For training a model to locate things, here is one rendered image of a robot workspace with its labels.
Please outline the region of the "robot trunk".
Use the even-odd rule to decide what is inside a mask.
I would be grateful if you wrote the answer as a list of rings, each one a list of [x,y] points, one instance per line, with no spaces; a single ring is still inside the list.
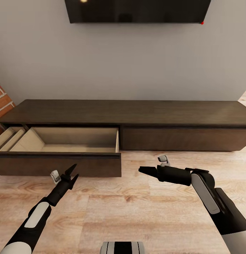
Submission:
[[[143,242],[103,242],[100,254],[147,254]]]

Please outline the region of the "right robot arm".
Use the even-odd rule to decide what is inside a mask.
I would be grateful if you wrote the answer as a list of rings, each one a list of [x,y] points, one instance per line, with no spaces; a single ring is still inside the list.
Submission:
[[[208,170],[170,166],[167,155],[159,156],[161,165],[140,166],[139,172],[158,178],[160,182],[194,187],[215,223],[231,254],[246,254],[246,219],[222,188],[215,188],[214,177]]]

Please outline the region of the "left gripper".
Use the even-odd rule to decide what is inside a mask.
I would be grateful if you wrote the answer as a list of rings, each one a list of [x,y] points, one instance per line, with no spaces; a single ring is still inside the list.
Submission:
[[[65,175],[62,174],[60,176],[61,181],[57,184],[57,186],[52,190],[56,193],[58,193],[61,197],[65,195],[68,189],[72,189],[73,185],[75,184],[79,174],[74,176],[72,178],[71,173],[75,169],[77,164],[74,164],[72,167],[70,167],[68,170],[65,171]]]

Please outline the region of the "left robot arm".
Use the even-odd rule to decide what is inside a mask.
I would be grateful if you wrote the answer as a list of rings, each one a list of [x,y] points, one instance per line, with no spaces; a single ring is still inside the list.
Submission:
[[[79,174],[72,178],[71,173],[77,164],[59,176],[52,171],[51,177],[56,185],[52,192],[43,197],[35,206],[29,217],[23,222],[0,254],[31,254],[51,214],[51,206],[56,206],[68,189],[72,189]]]

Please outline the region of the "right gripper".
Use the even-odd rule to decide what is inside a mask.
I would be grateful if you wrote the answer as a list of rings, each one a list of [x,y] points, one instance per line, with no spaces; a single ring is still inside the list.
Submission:
[[[138,169],[139,172],[158,178],[160,182],[171,182],[179,184],[180,181],[180,170],[179,168],[171,166],[160,166],[156,167],[143,167],[140,166]]]

